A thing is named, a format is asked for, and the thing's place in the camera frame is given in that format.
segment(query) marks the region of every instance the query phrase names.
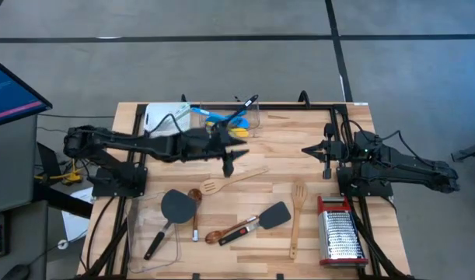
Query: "monitor screen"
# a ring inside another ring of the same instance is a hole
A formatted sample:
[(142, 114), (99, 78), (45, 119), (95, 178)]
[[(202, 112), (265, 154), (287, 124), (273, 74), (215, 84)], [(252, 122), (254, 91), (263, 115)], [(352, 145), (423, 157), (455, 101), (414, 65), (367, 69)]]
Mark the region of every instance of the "monitor screen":
[(0, 124), (51, 108), (47, 100), (0, 64)]

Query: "gray floor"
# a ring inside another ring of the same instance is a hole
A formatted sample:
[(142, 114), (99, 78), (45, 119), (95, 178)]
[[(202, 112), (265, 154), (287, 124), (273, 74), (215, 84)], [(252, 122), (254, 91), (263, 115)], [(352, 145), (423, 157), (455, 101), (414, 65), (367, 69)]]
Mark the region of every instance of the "gray floor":
[[(333, 0), (341, 35), (475, 33), (475, 0)], [(0, 37), (329, 34), (324, 1), (5, 0)], [(354, 101), (369, 102), (381, 135), (401, 129), (423, 157), (475, 143), (475, 40), (343, 41)], [(331, 41), (0, 44), (0, 61), (55, 114), (114, 114), (120, 101), (344, 99)], [(111, 120), (39, 117), (46, 128)], [(39, 131), (62, 149), (62, 135)], [(396, 140), (388, 141), (403, 151)], [(418, 278), (475, 279), (475, 159), (452, 163), (462, 190), (395, 185), (401, 233)], [(49, 244), (64, 238), (50, 212)], [(48, 278), (72, 277), (78, 242), (49, 256)]]

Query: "white paper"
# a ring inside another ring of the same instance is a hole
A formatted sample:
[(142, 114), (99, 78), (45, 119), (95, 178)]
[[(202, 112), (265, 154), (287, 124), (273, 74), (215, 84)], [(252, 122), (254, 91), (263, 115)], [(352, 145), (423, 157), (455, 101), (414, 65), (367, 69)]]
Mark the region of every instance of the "white paper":
[[(76, 191), (71, 194), (73, 198), (78, 198), (88, 203), (92, 203), (92, 188)], [(61, 211), (63, 214), (63, 221), (65, 222), (66, 238), (74, 240), (80, 235), (85, 236), (84, 232), (89, 228), (89, 220), (72, 215), (68, 212)]]

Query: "wooden table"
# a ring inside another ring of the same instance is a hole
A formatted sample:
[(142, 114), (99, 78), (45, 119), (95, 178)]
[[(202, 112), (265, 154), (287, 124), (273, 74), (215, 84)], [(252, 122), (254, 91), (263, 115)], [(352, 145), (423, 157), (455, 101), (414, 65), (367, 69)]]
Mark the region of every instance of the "wooden table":
[[(131, 133), (137, 103), (119, 103), (114, 120), (114, 131)], [(370, 110), (366, 104), (347, 103), (349, 118), (357, 121), (365, 130), (374, 131)], [(234, 174), (267, 166), (270, 171), (260, 176), (224, 187), (210, 196), (204, 196), (199, 215), (200, 241), (192, 241), (192, 223), (179, 226), (181, 259), (168, 267), (144, 273), (128, 273), (128, 278), (191, 278), (200, 273), (201, 278), (276, 278), (282, 273), (287, 279), (358, 278), (352, 268), (323, 268), (319, 266), (319, 232), (316, 213), (316, 197), (339, 197), (335, 180), (335, 167), (331, 180), (322, 179), (323, 164), (301, 152), (301, 148), (318, 144), (323, 139), (323, 126), (330, 122), (330, 115), (323, 110), (269, 110), (260, 112), (260, 127), (243, 148), (250, 153), (235, 161)], [(126, 160), (127, 152), (109, 150), (120, 160)], [(142, 260), (148, 245), (164, 223), (159, 210), (162, 194), (177, 189), (187, 193), (200, 182), (222, 177), (222, 161), (210, 160), (189, 163), (161, 163), (148, 157), (148, 184), (146, 194), (139, 202), (138, 217), (143, 226), (138, 227), (132, 248), (131, 270), (166, 264), (175, 259), (175, 236), (171, 234), (165, 246), (160, 247), (150, 263)], [(224, 229), (237, 222), (258, 215), (278, 201), (284, 201), (293, 213), (292, 182), (301, 178), (308, 187), (308, 198), (303, 206), (299, 230), (299, 251), (295, 260), (289, 255), (292, 220), (274, 229), (259, 229), (228, 245), (207, 245), (204, 237), (216, 229)], [(94, 204), (89, 233), (97, 216), (109, 198), (101, 198)], [(389, 259), (404, 273), (410, 273), (401, 240), (396, 214), (381, 198), (367, 198), (374, 237)], [(100, 256), (109, 243), (117, 199), (106, 210), (98, 226), (92, 245), (91, 263)], [(85, 259), (89, 235), (82, 257)], [(123, 244), (118, 247), (114, 273), (120, 272)], [(366, 268), (371, 274), (370, 266)]]

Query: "black turner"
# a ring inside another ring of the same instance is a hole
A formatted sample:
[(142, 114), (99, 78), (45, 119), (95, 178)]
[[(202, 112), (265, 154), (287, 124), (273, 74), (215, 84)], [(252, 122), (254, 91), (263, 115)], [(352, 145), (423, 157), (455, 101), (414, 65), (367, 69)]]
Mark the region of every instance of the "black turner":
[(168, 222), (156, 235), (156, 238), (152, 241), (151, 246), (145, 252), (144, 259), (150, 260), (152, 254), (158, 248), (162, 239), (165, 237), (165, 232), (172, 225), (172, 223), (185, 223), (192, 219), (196, 214), (196, 201), (189, 198), (187, 195), (176, 191), (169, 190), (161, 200), (161, 213), (165, 216)]
[(243, 228), (240, 228), (235, 232), (230, 233), (228, 236), (221, 238), (218, 243), (220, 243), (220, 246), (223, 244), (227, 244), (228, 242), (233, 241), (241, 236), (244, 236), (260, 226), (264, 229), (271, 229), (275, 226), (279, 226), (284, 222), (290, 220), (291, 214), (289, 213), (287, 206), (285, 206), (285, 203), (283, 201), (280, 201), (272, 205), (263, 213), (261, 213), (259, 219), (259, 222), (256, 222), (249, 226), (244, 226)]

